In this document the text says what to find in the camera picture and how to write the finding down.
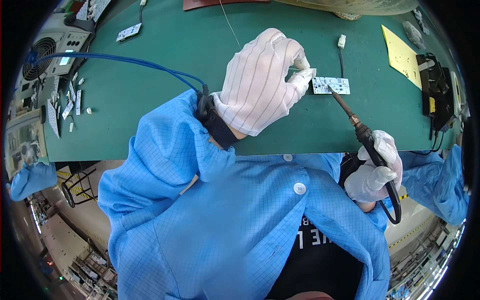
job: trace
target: circuit board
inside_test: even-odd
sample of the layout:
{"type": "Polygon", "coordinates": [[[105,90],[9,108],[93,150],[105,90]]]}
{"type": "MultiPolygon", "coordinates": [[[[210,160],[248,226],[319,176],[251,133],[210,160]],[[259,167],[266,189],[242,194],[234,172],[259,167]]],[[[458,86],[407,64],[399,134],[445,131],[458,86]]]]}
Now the circuit board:
{"type": "Polygon", "coordinates": [[[314,94],[331,94],[332,92],[328,89],[330,85],[338,94],[350,95],[350,84],[347,78],[313,77],[312,85],[314,94]]]}
{"type": "Polygon", "coordinates": [[[117,36],[116,42],[123,41],[130,36],[134,36],[140,31],[140,26],[142,26],[142,23],[138,23],[137,25],[128,27],[127,29],[120,31],[119,35],[117,36]]]}

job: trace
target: white connector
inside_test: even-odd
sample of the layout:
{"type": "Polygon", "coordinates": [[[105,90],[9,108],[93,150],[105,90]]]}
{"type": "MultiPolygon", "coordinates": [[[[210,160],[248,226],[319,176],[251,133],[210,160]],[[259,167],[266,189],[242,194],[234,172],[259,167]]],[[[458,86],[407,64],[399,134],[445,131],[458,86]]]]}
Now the white connector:
{"type": "Polygon", "coordinates": [[[345,47],[345,39],[346,38],[347,37],[345,35],[340,35],[340,38],[338,39],[337,46],[343,49],[345,47]]]}

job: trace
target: factory floor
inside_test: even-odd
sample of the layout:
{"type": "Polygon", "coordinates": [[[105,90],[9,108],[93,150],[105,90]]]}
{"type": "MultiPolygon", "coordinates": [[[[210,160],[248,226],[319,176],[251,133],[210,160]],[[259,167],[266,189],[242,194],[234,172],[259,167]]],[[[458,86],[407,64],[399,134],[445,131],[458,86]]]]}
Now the factory floor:
{"type": "MultiPolygon", "coordinates": [[[[90,183],[94,195],[98,195],[98,183],[103,172],[108,169],[117,168],[122,163],[123,160],[100,161],[86,170],[86,172],[89,172],[96,168],[96,171],[90,175],[90,183]]],[[[64,181],[68,177],[68,173],[70,173],[68,167],[57,172],[59,182],[64,181]]],[[[56,205],[64,217],[68,218],[79,230],[89,236],[99,250],[105,253],[108,247],[110,222],[107,216],[100,210],[95,200],[71,208],[65,201],[59,186],[43,190],[43,194],[50,203],[56,205]]],[[[405,194],[406,190],[402,186],[398,195],[405,194]]],[[[77,196],[75,201],[79,202],[84,199],[85,198],[81,196],[77,196]]],[[[431,211],[411,200],[409,197],[402,199],[401,205],[402,221],[397,225],[388,222],[385,231],[385,238],[391,257],[392,255],[395,257],[402,256],[402,249],[422,234],[435,219],[431,211]]]]}

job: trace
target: yellow paper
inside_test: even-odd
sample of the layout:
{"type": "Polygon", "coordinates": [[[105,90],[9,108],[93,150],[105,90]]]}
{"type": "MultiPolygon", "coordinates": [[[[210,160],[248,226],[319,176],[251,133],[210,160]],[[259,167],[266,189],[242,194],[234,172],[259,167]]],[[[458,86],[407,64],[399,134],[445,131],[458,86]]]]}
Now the yellow paper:
{"type": "Polygon", "coordinates": [[[417,64],[417,53],[412,50],[401,38],[397,37],[387,27],[382,25],[385,42],[388,48],[390,66],[404,74],[419,89],[421,89],[420,72],[417,64]]]}

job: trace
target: green work mat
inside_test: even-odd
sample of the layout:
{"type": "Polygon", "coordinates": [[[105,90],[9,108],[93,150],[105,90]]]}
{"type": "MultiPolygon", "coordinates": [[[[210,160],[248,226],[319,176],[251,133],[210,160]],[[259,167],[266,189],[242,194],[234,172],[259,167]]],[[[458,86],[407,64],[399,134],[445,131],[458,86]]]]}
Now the green work mat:
{"type": "MultiPolygon", "coordinates": [[[[182,1],[150,1],[143,10],[140,34],[115,42],[119,31],[138,23],[138,8],[136,2],[109,16],[89,52],[149,60],[201,78],[210,92],[222,88],[227,63],[239,47],[220,6],[184,12],[182,1]]],[[[430,119],[421,114],[420,89],[389,66],[381,24],[417,53],[433,52],[443,66],[451,71],[456,68],[434,33],[423,35],[425,51],[407,40],[402,22],[408,20],[418,27],[413,14],[362,16],[351,22],[331,12],[275,1],[229,4],[225,11],[241,46],[269,27],[278,28],[300,42],[317,76],[341,77],[337,42],[345,34],[342,54],[351,95],[343,99],[353,112],[372,130],[391,134],[399,150],[432,147],[430,119]]],[[[128,140],[135,135],[140,118],[188,89],[166,72],[110,60],[89,59],[79,70],[78,78],[82,77],[82,107],[92,107],[94,113],[74,115],[72,132],[71,119],[60,118],[60,139],[48,122],[44,124],[50,161],[125,159],[128,140]]],[[[456,127],[445,134],[442,148],[451,147],[456,127]]],[[[238,155],[265,155],[357,151],[360,144],[338,103],[331,95],[314,95],[310,84],[288,116],[234,147],[238,155]]]]}

